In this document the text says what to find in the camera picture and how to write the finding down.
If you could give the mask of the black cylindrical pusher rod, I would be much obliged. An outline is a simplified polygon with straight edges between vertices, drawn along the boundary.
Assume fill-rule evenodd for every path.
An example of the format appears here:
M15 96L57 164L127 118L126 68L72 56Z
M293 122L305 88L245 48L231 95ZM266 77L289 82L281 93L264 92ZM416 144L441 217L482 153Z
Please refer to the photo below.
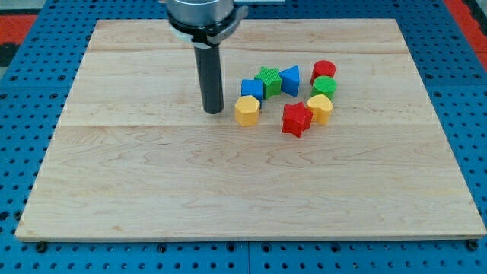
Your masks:
M202 107L206 113L218 114L224 109L219 45L208 49L194 48Z

